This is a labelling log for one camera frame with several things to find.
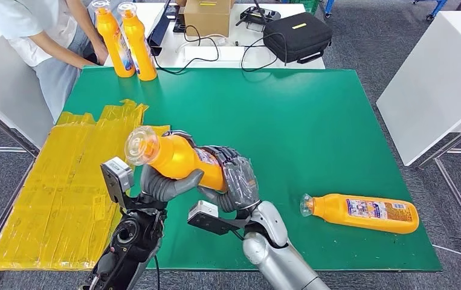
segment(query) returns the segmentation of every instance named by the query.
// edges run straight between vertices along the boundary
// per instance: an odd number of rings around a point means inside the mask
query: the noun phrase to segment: white desk
[[[461,132],[461,11],[437,15],[376,104],[406,166]]]
[[[0,119],[41,148],[53,119],[35,72],[0,32]]]
[[[138,7],[137,15],[138,18],[145,25],[145,34],[148,36],[150,30],[148,29],[153,25],[154,19],[160,13],[164,7],[164,3],[136,3]],[[236,23],[239,21],[239,15],[246,10],[246,8],[253,6],[253,4],[234,4],[230,12],[230,33],[229,43],[233,44],[235,41],[239,42],[239,45],[251,45],[255,40],[261,38],[262,32],[249,30],[246,28],[246,23],[241,23],[236,27]],[[275,10],[280,12],[283,18],[298,13],[305,12],[303,4],[261,4],[262,8]],[[164,35],[161,47],[163,48],[161,54],[157,57],[158,63],[165,68],[182,68],[184,67],[189,59],[184,60],[184,49],[180,49],[178,53],[175,50],[185,42],[184,34],[173,33],[174,22],[170,21],[170,25]],[[209,40],[202,41],[203,46],[212,46],[212,42]],[[246,68],[257,68],[266,65],[275,59],[275,55],[265,47],[250,48],[245,56],[244,67]],[[111,58],[105,63],[106,66],[112,66]],[[218,62],[204,62],[194,61],[189,65],[190,68],[240,68],[240,61],[218,61]],[[282,61],[277,60],[268,68],[284,68]],[[296,62],[287,64],[286,68],[310,68],[310,69],[324,69],[323,59],[319,58],[312,62],[301,65]]]

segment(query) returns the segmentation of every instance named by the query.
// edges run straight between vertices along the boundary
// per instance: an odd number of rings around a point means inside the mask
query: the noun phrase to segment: green tabletop
[[[422,223],[403,235],[300,214],[305,193],[411,201],[355,71],[188,69],[181,76],[158,74],[152,82],[140,82],[136,76],[118,78],[112,68],[84,69],[64,110],[90,112],[97,119],[105,105],[129,98],[150,106],[144,124],[170,124],[192,134],[198,145],[237,149],[252,161],[261,199],[278,208],[291,242],[314,269],[442,269]],[[136,171],[138,180],[140,168]],[[160,266],[254,269],[233,234],[217,236],[187,224],[189,208],[201,198],[192,190],[168,204]]]

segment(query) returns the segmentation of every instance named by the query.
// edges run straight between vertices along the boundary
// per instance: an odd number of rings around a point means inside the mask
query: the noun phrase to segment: detergent bottle
[[[145,38],[145,26],[136,15],[136,5],[132,2],[123,2],[118,5],[121,15],[123,31],[131,48],[132,59],[140,80],[153,80],[157,77],[155,65],[152,62],[152,53]]]
[[[330,193],[320,198],[304,195],[303,216],[319,216],[327,222],[371,230],[408,234],[419,226],[415,206],[407,201]]]
[[[178,135],[158,136],[150,126],[134,129],[125,143],[127,160],[136,165],[148,163],[169,178],[185,178],[194,169],[204,171],[200,185],[210,189],[226,189],[222,169],[216,158],[200,148],[192,148]]]
[[[119,77],[131,77],[135,69],[132,63],[131,52],[118,27],[116,19],[111,14],[108,0],[93,0],[90,4],[97,17],[97,30],[102,35],[108,48],[109,57],[113,62],[115,73]]]

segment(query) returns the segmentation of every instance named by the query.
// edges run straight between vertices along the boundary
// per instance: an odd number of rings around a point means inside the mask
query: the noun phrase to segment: bottle cap
[[[93,0],[90,5],[95,9],[97,15],[110,13],[108,0]]]
[[[309,195],[303,195],[300,202],[302,216],[311,216],[314,212],[314,199]]]
[[[118,5],[118,13],[124,18],[136,16],[136,4],[132,2],[122,2]]]
[[[153,160],[159,153],[159,138],[150,126],[134,129],[125,142],[125,156],[131,164],[139,166]]]

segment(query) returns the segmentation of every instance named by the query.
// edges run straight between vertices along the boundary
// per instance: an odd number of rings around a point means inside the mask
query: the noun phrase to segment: black bag
[[[264,45],[283,62],[307,63],[318,59],[332,42],[330,27],[308,12],[266,24],[263,35]]]

